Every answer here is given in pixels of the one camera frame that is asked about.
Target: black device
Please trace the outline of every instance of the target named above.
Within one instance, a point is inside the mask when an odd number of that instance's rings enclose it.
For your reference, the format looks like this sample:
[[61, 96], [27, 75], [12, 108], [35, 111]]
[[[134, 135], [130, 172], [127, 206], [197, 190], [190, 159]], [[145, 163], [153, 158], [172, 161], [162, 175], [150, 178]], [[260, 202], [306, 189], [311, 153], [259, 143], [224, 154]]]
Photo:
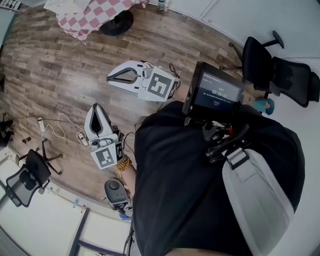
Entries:
[[182, 112], [196, 122], [230, 123], [243, 100], [243, 89], [241, 81], [198, 61]]

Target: person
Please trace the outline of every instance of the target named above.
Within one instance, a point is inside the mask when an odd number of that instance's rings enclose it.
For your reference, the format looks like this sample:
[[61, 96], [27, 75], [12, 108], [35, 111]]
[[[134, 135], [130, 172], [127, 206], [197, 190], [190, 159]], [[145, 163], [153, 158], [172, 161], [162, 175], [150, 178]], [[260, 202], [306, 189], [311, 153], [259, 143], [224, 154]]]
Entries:
[[[252, 255], [222, 178], [224, 161], [210, 164], [210, 142], [201, 129], [184, 126], [183, 103], [174, 101], [137, 124], [131, 165], [122, 176], [133, 197], [133, 229], [142, 256]], [[248, 105], [232, 120], [248, 124], [248, 146], [270, 166], [296, 210], [304, 179], [295, 133]]]

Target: wooden floor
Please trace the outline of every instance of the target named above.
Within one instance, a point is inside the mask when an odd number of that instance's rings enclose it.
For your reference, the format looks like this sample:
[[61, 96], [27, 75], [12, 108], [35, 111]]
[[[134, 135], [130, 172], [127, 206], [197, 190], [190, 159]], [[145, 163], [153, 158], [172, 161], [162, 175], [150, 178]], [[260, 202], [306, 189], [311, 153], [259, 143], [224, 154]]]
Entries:
[[[127, 33], [108, 37], [96, 31], [84, 45], [63, 32], [55, 13], [41, 6], [24, 7], [15, 19], [0, 59], [0, 73], [6, 75], [5, 91], [0, 93], [0, 113], [44, 119], [57, 119], [59, 113], [65, 113], [83, 125], [92, 104], [99, 103], [126, 134], [134, 131], [139, 116], [154, 113], [157, 104], [109, 86], [106, 76], [117, 65], [128, 60], [145, 60], [169, 69], [169, 63], [173, 63], [180, 72], [181, 90], [187, 91], [197, 61], [215, 67], [241, 64], [229, 47], [230, 39], [202, 23], [172, 11], [159, 13], [151, 5], [130, 10], [134, 23]], [[242, 79], [240, 72], [229, 74]], [[245, 103], [252, 104], [258, 96], [261, 93], [246, 86]], [[19, 154], [41, 145], [35, 117], [14, 122], [15, 136], [10, 145]], [[56, 121], [46, 120], [45, 124], [52, 124], [61, 134]], [[63, 158], [53, 163], [63, 174], [52, 173], [52, 178], [99, 200], [104, 195], [105, 181], [113, 174], [99, 170], [91, 150], [80, 146], [75, 125], [62, 123], [62, 126], [65, 139], [55, 137], [51, 130], [47, 132], [49, 156], [63, 153]], [[22, 139], [29, 136], [32, 140], [24, 145]], [[127, 142], [133, 147], [134, 138], [129, 137]]]

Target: checkered tablecloth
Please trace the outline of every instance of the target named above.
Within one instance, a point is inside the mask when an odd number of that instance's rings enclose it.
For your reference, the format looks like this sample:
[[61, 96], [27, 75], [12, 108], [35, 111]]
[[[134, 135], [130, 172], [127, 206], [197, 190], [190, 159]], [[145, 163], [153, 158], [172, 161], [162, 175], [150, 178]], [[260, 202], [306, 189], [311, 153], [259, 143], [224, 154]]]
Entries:
[[122, 11], [128, 10], [135, 0], [91, 0], [84, 12], [57, 14], [60, 27], [86, 44], [88, 35], [98, 30]]

